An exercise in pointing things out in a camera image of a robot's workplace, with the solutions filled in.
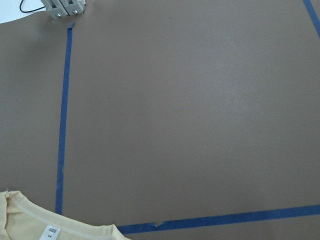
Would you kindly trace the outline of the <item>aluminium frame post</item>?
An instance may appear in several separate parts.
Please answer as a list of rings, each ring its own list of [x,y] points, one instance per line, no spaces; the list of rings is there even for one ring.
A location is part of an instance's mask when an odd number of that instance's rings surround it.
[[[41,0],[46,12],[54,19],[83,14],[86,0]]]

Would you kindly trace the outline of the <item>cream long-sleeve graphic shirt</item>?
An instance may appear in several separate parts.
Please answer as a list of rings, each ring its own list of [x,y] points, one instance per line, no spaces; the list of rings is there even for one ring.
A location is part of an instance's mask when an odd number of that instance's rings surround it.
[[[0,193],[2,240],[126,240],[112,225],[89,225],[44,209],[20,191]]]

